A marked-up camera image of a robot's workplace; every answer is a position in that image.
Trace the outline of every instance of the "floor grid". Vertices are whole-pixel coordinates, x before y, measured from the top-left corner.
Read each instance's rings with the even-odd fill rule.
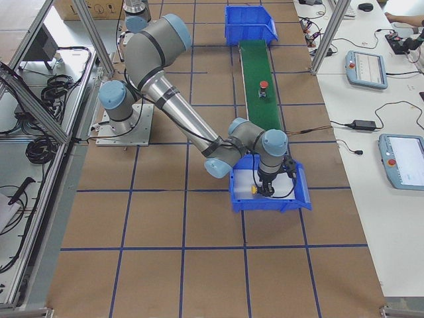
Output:
[[[221,136],[246,117],[238,50],[205,32],[223,25],[225,5],[246,4],[276,20],[269,54],[285,129],[328,125],[292,1],[149,1],[153,19],[174,12],[193,35],[166,70],[171,82]],[[384,298],[332,130],[290,137],[313,210],[285,213],[233,212],[228,178],[209,176],[157,109],[151,139],[147,148],[88,146],[48,297],[57,317],[380,316]]]

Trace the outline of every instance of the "screen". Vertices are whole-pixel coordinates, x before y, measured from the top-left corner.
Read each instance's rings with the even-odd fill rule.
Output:
[[[401,184],[424,186],[424,149],[417,138],[389,137]]]
[[[359,80],[381,84],[382,71],[378,56],[355,53],[356,76]]]

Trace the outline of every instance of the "blue plastic bin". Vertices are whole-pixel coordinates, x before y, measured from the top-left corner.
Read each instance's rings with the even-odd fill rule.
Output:
[[[259,155],[255,155],[256,170],[258,169],[258,164]],[[287,210],[299,209],[300,207],[312,210],[311,199],[309,197],[306,184],[305,171],[301,163],[296,163],[297,182],[294,188],[295,199],[271,199],[261,195],[254,195],[254,199],[239,199],[235,193],[236,170],[252,171],[252,155],[248,154],[241,158],[230,171],[230,195],[233,210],[235,212],[239,212],[240,210],[280,210],[281,212],[284,212]]]
[[[225,38],[227,45],[239,45],[240,40],[278,40],[276,26],[266,9],[259,6],[226,6]]]

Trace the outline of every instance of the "robotic arm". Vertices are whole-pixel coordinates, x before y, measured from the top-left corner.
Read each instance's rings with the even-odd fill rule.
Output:
[[[272,181],[278,174],[286,172],[286,134],[276,129],[264,131],[246,119],[237,118],[229,127],[229,137],[221,138],[182,97],[178,88],[166,79],[163,71],[190,46],[188,29],[176,15],[165,15],[150,23],[134,34],[127,44],[125,64],[130,80],[206,157],[205,168],[212,176],[224,177],[247,150],[259,154],[258,176],[262,185],[258,193],[271,196],[274,193]],[[99,98],[111,122],[121,126],[117,133],[128,131],[136,121],[131,107],[134,98],[123,83],[112,81],[106,84],[101,87]]]
[[[421,25],[424,27],[424,20],[421,21]],[[416,50],[422,45],[423,42],[424,42],[424,30],[416,39],[406,38],[402,46],[408,50]]]

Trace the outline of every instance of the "white table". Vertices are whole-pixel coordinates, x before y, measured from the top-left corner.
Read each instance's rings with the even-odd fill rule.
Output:
[[[300,16],[314,17],[323,6],[307,6],[296,3]],[[373,46],[374,31],[391,28],[380,6],[371,2],[374,10],[365,13],[357,9],[364,2],[352,0],[357,11],[355,20],[344,20],[336,38],[348,38],[359,45]],[[333,12],[324,0],[327,14]],[[314,19],[320,27],[327,26],[328,19]],[[405,56],[396,56],[390,49],[384,34],[377,33],[379,43],[373,50],[356,48],[346,41],[334,43],[339,53],[325,58],[318,71],[318,81],[331,120],[351,123],[354,119],[373,120],[380,126],[374,110],[388,102],[406,100],[424,109],[419,96],[424,91],[422,74],[411,78],[388,78],[385,90],[368,89],[349,84],[345,72],[345,56],[349,50],[380,54],[384,57],[386,71],[402,73],[416,70]],[[377,275],[386,297],[424,296],[424,192],[394,189],[384,171],[378,150],[378,137],[382,133],[424,135],[415,123],[419,111],[405,103],[385,106],[378,114],[383,118],[384,129],[379,132],[359,132],[335,128],[336,138],[345,140],[355,150],[363,150],[362,156],[353,155],[343,144],[340,152],[352,188],[362,226],[370,247]]]

